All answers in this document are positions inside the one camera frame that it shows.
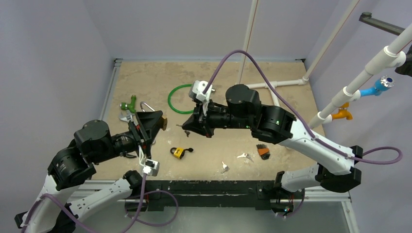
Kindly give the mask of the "small yellow padlock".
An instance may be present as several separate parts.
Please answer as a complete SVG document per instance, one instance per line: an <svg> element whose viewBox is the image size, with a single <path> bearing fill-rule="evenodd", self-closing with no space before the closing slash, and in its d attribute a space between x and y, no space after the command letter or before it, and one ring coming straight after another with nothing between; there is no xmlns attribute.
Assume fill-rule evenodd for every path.
<svg viewBox="0 0 412 233"><path fill-rule="evenodd" d="M179 160L184 157L184 155L185 155L186 152L193 152L193 151L194 151L193 148L184 149L184 148L176 148L176 147L174 147L174 148L171 148L171 149L170 149L170 153L171 153L175 158L177 158L177 159L179 159Z"/></svg>

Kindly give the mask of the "large brass padlock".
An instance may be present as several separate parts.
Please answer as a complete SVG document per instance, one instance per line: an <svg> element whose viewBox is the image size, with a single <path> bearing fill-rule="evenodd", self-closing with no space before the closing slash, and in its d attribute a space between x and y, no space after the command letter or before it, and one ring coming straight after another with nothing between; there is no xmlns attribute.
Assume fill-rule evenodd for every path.
<svg viewBox="0 0 412 233"><path fill-rule="evenodd" d="M141 101L141 102L139 103L139 106L140 106L140 109L141 109L143 112L147 112L147 111L155 112L155 111L156 111L153 107L151 107L148 103L146 103L146 102L144 102L144 101ZM167 118L163 115L162 118L161 118L161 123L160 123L161 127L160 127L160 128L161 128L163 131L165 131L165 130L167 129L167 124L168 124L168 120L167 120Z"/></svg>

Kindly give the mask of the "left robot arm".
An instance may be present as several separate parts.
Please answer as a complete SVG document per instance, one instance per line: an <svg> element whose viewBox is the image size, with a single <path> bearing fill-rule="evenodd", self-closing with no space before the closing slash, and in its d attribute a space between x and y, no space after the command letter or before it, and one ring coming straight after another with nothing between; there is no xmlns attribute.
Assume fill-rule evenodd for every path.
<svg viewBox="0 0 412 233"><path fill-rule="evenodd" d="M167 128L162 111L137 112L128 122L128 131L111 135L105 121L92 120L74 133L68 147L60 150L47 169L43 187L29 211L15 221L23 233L54 232L71 220L70 227L102 208L131 196L144 200L148 176L156 176L159 162L151 157L153 140ZM94 194L69 201L85 181L96 173L95 165L135 151L142 174L128 171L121 179Z"/></svg>

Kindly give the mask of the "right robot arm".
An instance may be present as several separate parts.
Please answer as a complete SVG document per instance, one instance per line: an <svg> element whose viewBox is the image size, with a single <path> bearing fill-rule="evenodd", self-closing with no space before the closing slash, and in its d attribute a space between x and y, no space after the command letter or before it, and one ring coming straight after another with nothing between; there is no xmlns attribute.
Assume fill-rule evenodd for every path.
<svg viewBox="0 0 412 233"><path fill-rule="evenodd" d="M226 105L213 102L206 81L195 81L189 97L196 106L183 124L183 129L212 137L215 129L250 129L253 138L293 149L315 161L296 171L277 173L273 192L283 198L300 189L321 186L344 193L360 185L361 171L355 168L355 158L362 154L359 146L336 144L312 130L285 109L262 104L259 93L246 85L227 89Z"/></svg>

